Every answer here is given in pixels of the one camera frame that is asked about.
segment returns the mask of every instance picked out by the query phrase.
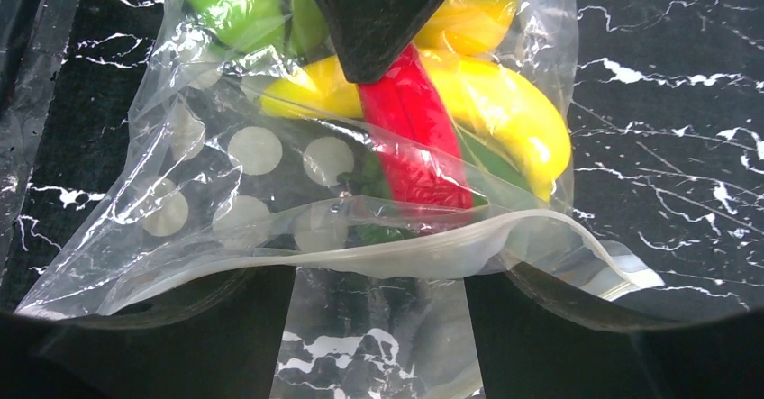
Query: toy green fruit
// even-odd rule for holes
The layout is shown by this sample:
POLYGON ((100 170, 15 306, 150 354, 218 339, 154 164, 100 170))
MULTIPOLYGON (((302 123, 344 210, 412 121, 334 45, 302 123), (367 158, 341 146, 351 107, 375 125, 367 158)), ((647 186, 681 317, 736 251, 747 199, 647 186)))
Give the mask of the toy green fruit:
POLYGON ((302 54, 328 35, 314 0, 187 0, 224 44, 242 52, 267 46, 302 54))

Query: black marble surface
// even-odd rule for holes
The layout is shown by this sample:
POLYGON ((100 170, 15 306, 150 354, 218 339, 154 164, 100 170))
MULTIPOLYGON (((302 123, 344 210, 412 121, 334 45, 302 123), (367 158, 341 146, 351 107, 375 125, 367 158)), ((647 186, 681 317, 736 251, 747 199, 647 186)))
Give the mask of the black marble surface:
MULTIPOLYGON (((568 112, 576 214, 667 282, 620 302, 675 319, 764 305, 764 0, 578 7, 568 112)), ((44 127, 30 134, 39 146, 24 149, 28 171, 0 168, 0 192, 23 195, 0 197, 0 225, 13 226, 0 245, 10 247, 4 307, 18 303, 122 170, 126 112, 161 16, 162 0, 79 0, 50 106, 34 108, 44 127)), ((3 112, 0 128, 19 121, 3 112)), ((0 146, 1 160, 22 147, 0 146)))

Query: clear plastic bag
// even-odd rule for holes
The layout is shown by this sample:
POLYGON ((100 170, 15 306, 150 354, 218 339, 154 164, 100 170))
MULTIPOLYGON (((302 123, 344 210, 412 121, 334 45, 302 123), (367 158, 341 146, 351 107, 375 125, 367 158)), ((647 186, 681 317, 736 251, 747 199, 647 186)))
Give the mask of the clear plastic bag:
MULTIPOLYGON (((432 84, 414 87, 448 111, 445 125, 425 111, 402 123, 417 136, 364 113, 313 0, 166 0, 165 13, 129 112, 125 170, 18 312, 111 314, 196 277, 270 264, 411 278, 412 298, 444 329, 448 310, 467 316, 453 279, 519 261, 608 299, 662 283, 568 217, 575 0, 447 0, 390 75, 406 89, 406 70, 421 68, 432 84), (433 147, 447 139, 453 149, 433 147)), ((384 117, 405 116, 391 105, 384 117)), ((303 327, 295 299, 282 358, 303 327)), ((431 337, 471 351, 449 373, 409 374, 417 397, 457 372, 479 386, 467 326, 431 337)), ((343 379, 337 388, 360 378, 343 379)), ((401 394, 380 392, 369 397, 401 394)))

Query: resealable bag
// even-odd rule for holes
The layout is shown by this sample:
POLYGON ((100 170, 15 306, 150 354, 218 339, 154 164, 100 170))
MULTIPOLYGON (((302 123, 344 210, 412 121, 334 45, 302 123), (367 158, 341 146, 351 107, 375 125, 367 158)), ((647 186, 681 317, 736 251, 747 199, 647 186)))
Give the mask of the resealable bag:
POLYGON ((397 96, 369 96, 345 79, 314 0, 165 0, 124 172, 18 312, 107 315, 214 272, 295 265, 298 278, 324 276, 297 281, 275 389, 313 373, 319 358, 305 348, 321 340, 344 344, 316 351, 340 372, 381 358, 332 378, 335 390, 442 398, 479 387, 458 279, 524 261, 609 300, 662 284, 568 215, 577 51, 575 0, 446 0, 383 79, 397 96), (369 100, 385 111, 365 112, 369 100), (381 297, 345 313, 352 328, 306 326, 298 309, 321 309, 317 286, 342 306, 338 295, 402 280, 405 297, 386 313, 381 297), (444 341, 464 351, 432 366, 454 358, 444 341), (401 383, 370 385, 385 365, 401 383))

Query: yellow banana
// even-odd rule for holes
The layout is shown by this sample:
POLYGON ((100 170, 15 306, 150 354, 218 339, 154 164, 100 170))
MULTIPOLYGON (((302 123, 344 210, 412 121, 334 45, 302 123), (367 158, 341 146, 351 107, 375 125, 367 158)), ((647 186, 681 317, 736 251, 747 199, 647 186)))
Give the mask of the yellow banana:
MULTIPOLYGON (((557 108, 531 82, 493 62, 448 51, 420 50, 420 60, 449 115, 482 139, 494 139, 548 199, 570 161, 570 137, 557 108)), ((336 56, 276 81, 260 98, 263 112, 287 118, 361 119, 355 85, 336 56)))
POLYGON ((499 46, 518 0, 446 0, 414 37, 420 48, 477 55, 499 46))

